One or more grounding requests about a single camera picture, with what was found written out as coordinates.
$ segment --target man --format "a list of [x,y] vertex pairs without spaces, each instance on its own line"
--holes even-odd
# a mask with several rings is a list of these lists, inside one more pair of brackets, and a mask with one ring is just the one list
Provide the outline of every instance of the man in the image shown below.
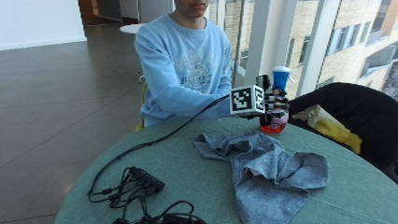
[[[230,92],[230,46],[225,33],[203,18],[209,1],[174,0],[174,12],[137,32],[135,51],[147,84],[141,108],[145,127],[191,118]],[[229,99],[198,119],[223,117],[230,117]]]

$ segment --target cable connector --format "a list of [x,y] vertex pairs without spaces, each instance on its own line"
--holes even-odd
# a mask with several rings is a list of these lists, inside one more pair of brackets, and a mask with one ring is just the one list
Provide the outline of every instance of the cable connector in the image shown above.
[[101,194],[102,194],[102,195],[109,194],[109,193],[111,193],[111,191],[113,191],[113,188],[103,189],[103,190],[101,191]]
[[181,224],[206,224],[202,220],[193,221],[191,218],[179,217],[175,215],[165,214],[161,224],[181,223]]
[[111,222],[111,224],[129,224],[129,220],[123,218],[115,218],[115,220]]
[[113,201],[113,200],[118,199],[119,197],[121,197],[121,194],[114,193],[114,194],[110,194],[110,195],[107,196],[107,200],[109,200],[109,201]]
[[151,176],[143,169],[131,166],[129,169],[131,175],[137,175],[142,181],[141,185],[150,189],[151,193],[158,193],[163,188],[163,183]]

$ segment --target black cable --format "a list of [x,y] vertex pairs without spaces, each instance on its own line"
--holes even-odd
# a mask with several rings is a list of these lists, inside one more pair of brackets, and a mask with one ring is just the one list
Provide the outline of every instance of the black cable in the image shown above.
[[130,182],[130,181],[126,181],[126,180],[129,180],[129,177],[130,177],[130,175],[125,175],[125,172],[126,172],[126,171],[129,171],[129,167],[123,169],[123,174],[122,174],[121,184],[119,184],[117,187],[103,189],[103,190],[101,190],[99,192],[95,192],[95,193],[91,193],[91,194],[93,194],[93,195],[99,195],[99,194],[105,195],[105,194],[111,193],[111,191],[113,191],[114,189],[119,189],[119,188],[122,188],[122,187]]
[[163,217],[166,216],[183,216],[183,217],[189,217],[189,218],[194,218],[198,222],[201,223],[206,223],[198,216],[193,215],[193,214],[189,214],[189,213],[165,213],[165,214],[161,214],[153,218],[150,218],[149,220],[146,220],[145,222],[137,222],[137,223],[142,223],[142,224],[146,224],[146,223],[150,223],[150,224],[154,224],[155,221],[158,221],[159,219],[162,219]]
[[135,183],[135,184],[133,185],[133,188],[130,188],[129,190],[126,190],[126,191],[123,192],[123,186],[125,186],[126,184],[130,183],[130,181],[127,181],[127,180],[129,180],[129,177],[130,177],[130,174],[126,175],[126,172],[129,172],[129,169],[130,169],[129,167],[123,169],[123,174],[122,174],[121,184],[119,184],[119,186],[117,187],[115,197],[114,197],[114,200],[110,200],[110,204],[109,204],[109,207],[110,207],[110,208],[115,208],[115,205],[119,203],[119,201],[121,201],[121,197],[123,196],[123,194],[125,194],[127,191],[133,190],[133,189],[138,186],[137,183]]
[[190,206],[190,211],[189,211],[189,213],[182,213],[182,214],[185,214],[185,215],[191,215],[191,213],[194,212],[194,205],[191,204],[191,203],[189,203],[189,202],[186,202],[185,200],[181,200],[181,201],[177,201],[177,202],[174,202],[174,203],[171,203],[171,205],[170,206],[167,206],[166,208],[165,208],[165,210],[162,211],[162,213],[158,215],[158,216],[155,216],[155,217],[151,217],[150,219],[147,219],[146,221],[149,222],[149,223],[155,223],[162,217],[165,217],[166,215],[174,215],[174,213],[167,213],[167,211],[170,211],[170,209],[173,208],[173,207],[175,207],[178,204],[182,204],[182,203],[185,203],[185,204],[187,204],[189,206]]
[[[121,201],[121,197],[122,197],[122,195],[125,195],[125,193],[127,193],[127,192],[129,192],[130,190],[133,190],[135,187],[137,187],[137,186],[134,186],[131,189],[129,189],[129,190],[126,190],[125,192],[121,193],[119,197],[117,198],[117,201],[111,201],[111,202],[110,202],[110,204],[109,204],[109,207],[110,207],[110,208],[122,208],[122,207],[123,207],[123,205],[117,206],[118,203],[127,202],[127,199],[126,199],[125,201]],[[143,189],[143,188],[138,188],[138,189],[135,189],[135,190],[130,193],[130,195],[134,195],[134,194],[138,193],[142,189]]]
[[143,213],[143,217],[150,218],[147,211],[146,211],[146,200],[145,200],[145,196],[141,195],[134,195],[134,193],[131,193],[126,199],[126,202],[123,204],[123,213],[122,213],[122,219],[125,219],[125,213],[126,213],[126,206],[134,201],[134,199],[139,200],[141,203],[141,210]]
[[131,151],[142,148],[142,147],[149,147],[151,146],[153,144],[161,142],[163,139],[169,138],[174,133],[177,133],[193,120],[194,118],[203,112],[206,111],[210,107],[213,107],[215,104],[218,104],[223,99],[226,99],[229,97],[229,95],[225,95],[222,96],[221,98],[218,98],[215,101],[213,101],[206,107],[203,107],[201,109],[201,111],[197,113],[197,115],[194,117],[191,117],[171,133],[169,133],[167,135],[165,135],[163,137],[158,138],[157,140],[151,141],[151,142],[146,142],[146,143],[141,143],[141,144],[137,144],[135,146],[133,146],[130,149],[127,149],[125,152],[122,152],[117,157],[114,157],[111,159],[111,161],[107,162],[107,164],[101,168],[101,170],[98,171],[98,173],[95,174],[94,176],[94,179],[93,179],[93,183],[91,183],[91,186],[89,188],[89,191],[86,193],[87,195],[87,200],[91,202],[91,203],[99,203],[99,202],[103,202],[106,201],[107,199],[102,199],[102,200],[98,200],[98,201],[94,201],[91,200],[91,192],[93,192],[93,189],[94,189],[94,186],[95,186],[95,183],[103,173],[103,171],[106,170],[106,168],[110,166],[110,164],[113,164],[113,162],[118,161],[122,159],[122,157],[129,154]]

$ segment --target crumpled rag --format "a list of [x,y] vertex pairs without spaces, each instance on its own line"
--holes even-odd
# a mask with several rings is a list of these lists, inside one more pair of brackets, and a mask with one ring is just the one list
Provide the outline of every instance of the crumpled rag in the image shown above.
[[304,202],[308,189],[328,183],[328,163],[315,153],[288,153],[260,132],[199,135],[194,141],[206,159],[229,161],[237,213],[245,224],[288,223]]

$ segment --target green tablecloth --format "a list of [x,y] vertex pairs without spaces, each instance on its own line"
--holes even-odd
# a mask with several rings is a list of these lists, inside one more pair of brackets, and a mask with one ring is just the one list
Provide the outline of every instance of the green tablecloth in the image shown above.
[[[107,203],[90,203],[86,192],[93,176],[102,166],[138,143],[155,140],[170,133],[183,120],[167,121],[127,135],[90,164],[78,178],[55,223],[111,223],[121,209]],[[207,223],[241,223],[237,217],[230,163],[205,160],[194,149],[201,134],[246,133],[258,130],[256,119],[218,119],[194,121],[170,138],[151,147],[131,152],[105,171],[95,190],[114,187],[125,167],[137,166],[165,183],[159,194],[147,197],[147,213],[158,215],[175,201],[195,206],[194,215]],[[292,223],[398,223],[398,186],[348,150],[318,135],[287,125],[282,133],[270,134],[287,151],[314,152],[330,162],[330,184],[311,191],[310,200],[294,216]],[[187,212],[186,206],[177,207]],[[142,215],[137,203],[127,207],[131,221]]]

